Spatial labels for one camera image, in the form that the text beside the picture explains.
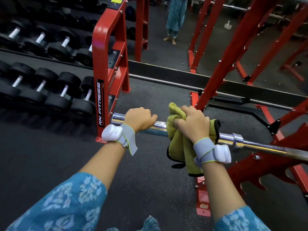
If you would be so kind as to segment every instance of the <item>person's left hand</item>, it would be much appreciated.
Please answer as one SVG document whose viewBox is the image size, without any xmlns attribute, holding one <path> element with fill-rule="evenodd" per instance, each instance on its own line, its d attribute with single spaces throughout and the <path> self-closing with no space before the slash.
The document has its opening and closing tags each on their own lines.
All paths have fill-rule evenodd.
<svg viewBox="0 0 308 231">
<path fill-rule="evenodd" d="M 123 124 L 129 125 L 135 133 L 138 131 L 143 131 L 155 124 L 157 120 L 157 115 L 151 115 L 149 109 L 144 109 L 143 107 L 130 109 L 125 114 L 125 119 Z"/>
</svg>

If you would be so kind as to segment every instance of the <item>white object on floor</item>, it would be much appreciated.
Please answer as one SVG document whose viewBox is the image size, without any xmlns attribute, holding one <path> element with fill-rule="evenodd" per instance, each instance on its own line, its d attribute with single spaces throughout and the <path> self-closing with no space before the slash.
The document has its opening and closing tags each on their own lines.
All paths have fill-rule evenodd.
<svg viewBox="0 0 308 231">
<path fill-rule="evenodd" d="M 228 23 L 226 23 L 226 24 L 225 24 L 224 28 L 226 28 L 226 29 L 230 30 L 230 29 L 231 29 L 231 27 L 232 27 L 232 25 L 231 25 L 231 24 L 229 24 L 229 23 L 230 23 L 230 21 L 228 21 Z"/>
</svg>

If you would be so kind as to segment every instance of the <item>black sticker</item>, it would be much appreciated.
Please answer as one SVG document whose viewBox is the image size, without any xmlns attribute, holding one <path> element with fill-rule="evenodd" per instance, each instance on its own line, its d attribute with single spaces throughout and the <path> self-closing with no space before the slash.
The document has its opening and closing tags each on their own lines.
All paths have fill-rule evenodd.
<svg viewBox="0 0 308 231">
<path fill-rule="evenodd" d="M 105 112 L 104 112 L 104 80 L 96 79 L 97 92 L 97 121 L 99 127 L 105 127 Z"/>
</svg>

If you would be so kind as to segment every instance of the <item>sleeve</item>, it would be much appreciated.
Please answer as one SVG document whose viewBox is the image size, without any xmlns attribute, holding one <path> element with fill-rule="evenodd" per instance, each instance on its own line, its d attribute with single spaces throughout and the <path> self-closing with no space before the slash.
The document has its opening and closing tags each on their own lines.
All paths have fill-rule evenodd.
<svg viewBox="0 0 308 231">
<path fill-rule="evenodd" d="M 215 224 L 214 230 L 270 231 L 248 206 L 241 207 L 220 218 Z"/>
<path fill-rule="evenodd" d="M 100 180 L 79 172 L 50 191 L 6 231 L 92 231 L 106 197 Z"/>
</svg>

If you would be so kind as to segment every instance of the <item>yellow sticky note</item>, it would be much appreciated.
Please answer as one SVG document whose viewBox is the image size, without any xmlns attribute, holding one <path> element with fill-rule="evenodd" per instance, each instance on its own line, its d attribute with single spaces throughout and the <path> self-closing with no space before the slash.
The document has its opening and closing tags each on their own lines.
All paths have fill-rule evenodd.
<svg viewBox="0 0 308 231">
<path fill-rule="evenodd" d="M 121 3 L 122 3 L 122 0 L 111 0 L 111 2 L 121 4 Z"/>
</svg>

